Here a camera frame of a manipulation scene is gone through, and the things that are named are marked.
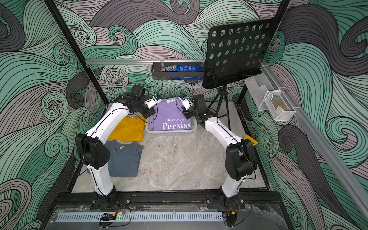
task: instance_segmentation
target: purple t-shirt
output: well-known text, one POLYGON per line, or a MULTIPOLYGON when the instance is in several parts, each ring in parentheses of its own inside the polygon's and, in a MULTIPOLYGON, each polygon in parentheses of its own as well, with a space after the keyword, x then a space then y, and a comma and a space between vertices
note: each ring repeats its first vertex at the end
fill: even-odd
POLYGON ((178 98, 162 100, 157 106, 159 112, 157 113, 156 106, 153 106, 156 114, 149 118, 152 122, 157 116, 156 120, 150 124, 154 131, 189 130, 192 127, 190 119, 187 120, 181 112, 183 104, 178 98))

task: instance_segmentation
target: gray t-shirt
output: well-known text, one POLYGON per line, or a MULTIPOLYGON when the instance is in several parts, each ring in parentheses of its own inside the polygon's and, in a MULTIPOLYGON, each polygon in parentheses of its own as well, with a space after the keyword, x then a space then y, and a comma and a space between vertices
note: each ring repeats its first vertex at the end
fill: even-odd
POLYGON ((106 141, 110 151, 108 168, 112 177, 136 177, 141 161, 143 146, 137 142, 120 144, 117 141, 106 141))

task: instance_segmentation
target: wall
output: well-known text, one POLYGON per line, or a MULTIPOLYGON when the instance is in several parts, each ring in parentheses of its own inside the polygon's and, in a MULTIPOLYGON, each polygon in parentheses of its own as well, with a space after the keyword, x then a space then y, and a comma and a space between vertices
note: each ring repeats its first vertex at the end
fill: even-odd
MULTIPOLYGON (((87 59, 205 59, 212 26, 274 17, 279 3, 244 0, 56 0, 59 11, 87 59)), ((293 6, 305 0, 299 0, 293 6)), ((216 89, 197 80, 153 80, 151 66, 93 65, 110 100, 129 92, 133 84, 164 98, 204 94, 216 89)), ((228 85, 236 100, 244 81, 228 85)))
POLYGON ((43 0, 0 4, 0 229, 39 229, 104 105, 43 0))
MULTIPOLYGON (((367 16, 368 1, 310 0, 286 12, 265 60, 368 191, 367 16)), ((298 121, 275 122, 249 93, 245 101, 263 167, 295 229, 368 229, 298 121)))

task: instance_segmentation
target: blue snack bag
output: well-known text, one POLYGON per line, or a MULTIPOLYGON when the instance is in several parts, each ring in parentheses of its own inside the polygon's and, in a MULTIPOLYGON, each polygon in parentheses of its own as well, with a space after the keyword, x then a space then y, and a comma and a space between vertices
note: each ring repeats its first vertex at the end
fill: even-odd
POLYGON ((175 71, 178 71, 177 65, 166 66, 166 67, 161 68, 161 72, 175 72, 175 71))
POLYGON ((202 67, 195 65, 178 66, 178 72, 202 72, 202 67))

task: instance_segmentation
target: marble floor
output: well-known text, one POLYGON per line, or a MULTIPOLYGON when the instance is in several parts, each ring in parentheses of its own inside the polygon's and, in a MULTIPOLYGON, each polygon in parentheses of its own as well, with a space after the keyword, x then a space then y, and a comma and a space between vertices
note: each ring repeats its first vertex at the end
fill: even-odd
MULTIPOLYGON (((222 103, 219 115, 226 113, 222 103)), ((229 102, 231 130, 244 137, 245 132, 234 102, 229 102)), ((227 126, 227 117, 220 118, 227 126)), ((144 132, 144 146, 137 177, 111 177, 117 191, 157 191, 216 189, 226 178, 225 150, 220 142, 202 126, 189 135, 159 136, 144 132)), ((246 180, 242 188, 263 188, 259 168, 255 180, 246 180)), ((72 192, 93 192, 95 184, 91 175, 78 177, 72 192)))

